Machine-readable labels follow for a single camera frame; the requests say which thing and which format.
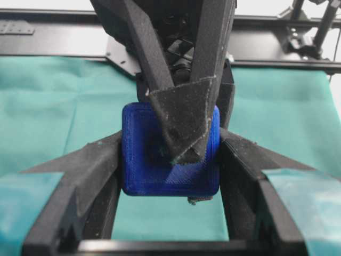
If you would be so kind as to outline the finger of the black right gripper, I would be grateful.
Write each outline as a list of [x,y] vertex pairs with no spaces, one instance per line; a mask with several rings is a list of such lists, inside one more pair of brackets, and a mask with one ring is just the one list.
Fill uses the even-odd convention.
[[211,201],[213,199],[212,196],[209,197],[188,197],[188,203],[190,205],[197,205],[200,202],[206,202],[206,201]]

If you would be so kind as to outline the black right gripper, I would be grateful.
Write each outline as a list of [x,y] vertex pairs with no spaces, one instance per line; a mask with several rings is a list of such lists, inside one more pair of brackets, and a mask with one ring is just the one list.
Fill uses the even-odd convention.
[[[145,99],[155,111],[169,158],[190,164],[205,156],[210,80],[188,82],[203,1],[92,1],[105,32],[138,58]],[[225,14],[232,29],[236,1]],[[224,59],[220,95],[220,126],[228,127],[233,108],[234,81]]]

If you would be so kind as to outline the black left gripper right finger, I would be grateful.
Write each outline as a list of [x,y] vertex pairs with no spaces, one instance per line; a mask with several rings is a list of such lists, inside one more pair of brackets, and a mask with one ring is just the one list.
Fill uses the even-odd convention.
[[220,129],[220,190],[229,239],[242,255],[307,255],[303,233],[263,171],[308,165]]

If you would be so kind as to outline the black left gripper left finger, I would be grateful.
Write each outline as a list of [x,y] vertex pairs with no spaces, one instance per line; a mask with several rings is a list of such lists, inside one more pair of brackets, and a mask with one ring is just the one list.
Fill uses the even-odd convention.
[[24,171],[62,178],[26,235],[22,255],[71,253],[82,240],[111,237],[121,191],[121,138],[117,132]]

